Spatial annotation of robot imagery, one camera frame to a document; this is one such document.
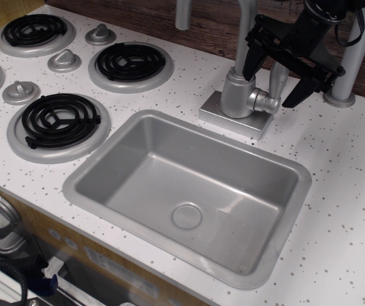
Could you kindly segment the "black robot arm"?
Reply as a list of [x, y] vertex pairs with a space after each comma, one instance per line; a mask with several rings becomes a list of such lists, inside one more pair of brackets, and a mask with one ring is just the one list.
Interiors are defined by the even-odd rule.
[[271, 57], [300, 77], [283, 102], [284, 107], [294, 108], [314, 92], [327, 93], [345, 69], [326, 49], [325, 35], [330, 28], [338, 29], [348, 12], [355, 13], [363, 33], [363, 8], [365, 1], [305, 1], [293, 24], [258, 14], [246, 37], [248, 52], [243, 76], [250, 80]]

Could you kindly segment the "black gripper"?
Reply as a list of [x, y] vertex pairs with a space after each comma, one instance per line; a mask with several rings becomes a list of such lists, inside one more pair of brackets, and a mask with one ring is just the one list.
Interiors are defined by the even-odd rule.
[[296, 107], [315, 91], [327, 92], [343, 76], [343, 68], [324, 44], [330, 28], [330, 23], [310, 13], [302, 13], [293, 24], [257, 15], [245, 38], [244, 78], [251, 80], [270, 57], [301, 78], [283, 107]]

